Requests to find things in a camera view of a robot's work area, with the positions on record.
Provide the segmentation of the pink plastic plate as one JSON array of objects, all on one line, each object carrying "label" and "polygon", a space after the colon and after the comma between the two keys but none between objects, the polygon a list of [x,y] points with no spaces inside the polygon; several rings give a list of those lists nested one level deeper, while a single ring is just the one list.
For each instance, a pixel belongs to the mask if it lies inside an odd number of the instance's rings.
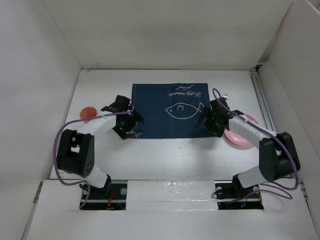
[{"label": "pink plastic plate", "polygon": [[224,130],[224,135],[231,143],[239,147],[244,147],[246,149],[250,149],[253,147],[253,145],[249,141],[247,141],[245,138],[227,129]]}]

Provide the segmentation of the dark blue cloth placemat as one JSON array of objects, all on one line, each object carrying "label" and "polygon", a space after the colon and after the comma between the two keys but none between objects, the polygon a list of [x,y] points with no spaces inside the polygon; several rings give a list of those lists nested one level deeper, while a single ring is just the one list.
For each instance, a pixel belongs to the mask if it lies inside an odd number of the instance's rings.
[{"label": "dark blue cloth placemat", "polygon": [[205,107],[210,107],[207,83],[133,84],[131,102],[143,117],[129,132],[131,139],[210,138],[196,126]]}]

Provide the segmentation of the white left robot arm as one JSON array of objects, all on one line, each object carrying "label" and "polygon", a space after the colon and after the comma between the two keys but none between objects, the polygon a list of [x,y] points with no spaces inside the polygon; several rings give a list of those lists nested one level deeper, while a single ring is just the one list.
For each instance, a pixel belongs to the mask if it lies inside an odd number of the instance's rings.
[{"label": "white left robot arm", "polygon": [[94,189],[100,198],[111,194],[111,177],[95,164],[95,140],[109,130],[113,130],[122,140],[129,138],[129,133],[144,118],[135,110],[131,100],[117,95],[115,101],[101,109],[94,117],[84,119],[87,123],[80,128],[67,129],[68,125],[81,122],[81,119],[65,123],[58,131],[53,147],[53,165],[60,182],[66,186],[59,171],[74,174],[82,180],[76,184],[87,184],[87,189]]}]

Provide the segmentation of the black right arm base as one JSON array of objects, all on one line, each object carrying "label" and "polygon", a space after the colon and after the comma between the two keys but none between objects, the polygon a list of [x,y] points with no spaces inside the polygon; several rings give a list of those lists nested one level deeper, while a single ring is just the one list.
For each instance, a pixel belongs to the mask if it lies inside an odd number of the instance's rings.
[{"label": "black right arm base", "polygon": [[243,188],[238,180],[215,180],[211,198],[218,210],[263,210],[258,185]]}]

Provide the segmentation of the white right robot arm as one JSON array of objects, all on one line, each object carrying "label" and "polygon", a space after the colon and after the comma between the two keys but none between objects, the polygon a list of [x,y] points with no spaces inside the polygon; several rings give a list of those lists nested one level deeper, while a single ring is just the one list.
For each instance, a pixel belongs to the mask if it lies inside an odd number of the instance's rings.
[{"label": "white right robot arm", "polygon": [[258,149],[258,165],[233,176],[231,191],[243,197],[250,187],[294,174],[299,184],[300,160],[292,136],[268,130],[247,118],[244,113],[231,111],[224,98],[204,107],[196,127],[203,126],[214,137],[220,138],[225,130],[240,135]]}]

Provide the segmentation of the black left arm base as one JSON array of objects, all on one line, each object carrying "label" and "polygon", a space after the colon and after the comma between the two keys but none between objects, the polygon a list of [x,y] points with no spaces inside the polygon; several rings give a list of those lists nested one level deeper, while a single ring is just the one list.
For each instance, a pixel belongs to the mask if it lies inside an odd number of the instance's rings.
[{"label": "black left arm base", "polygon": [[80,184],[82,196],[79,208],[85,211],[124,211],[126,210],[128,181],[127,180],[111,180],[107,178],[107,182],[103,188]]}]

